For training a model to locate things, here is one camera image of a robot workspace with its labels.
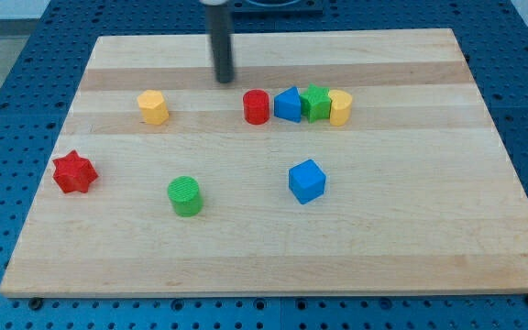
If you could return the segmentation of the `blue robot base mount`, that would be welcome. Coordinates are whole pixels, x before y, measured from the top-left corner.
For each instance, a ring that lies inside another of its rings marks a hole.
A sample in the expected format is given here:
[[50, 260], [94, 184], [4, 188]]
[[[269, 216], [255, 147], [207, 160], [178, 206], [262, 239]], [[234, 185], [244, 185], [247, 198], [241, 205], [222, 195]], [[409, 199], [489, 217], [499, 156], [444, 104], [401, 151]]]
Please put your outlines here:
[[231, 0], [229, 6], [234, 14], [318, 14], [324, 11], [323, 0]]

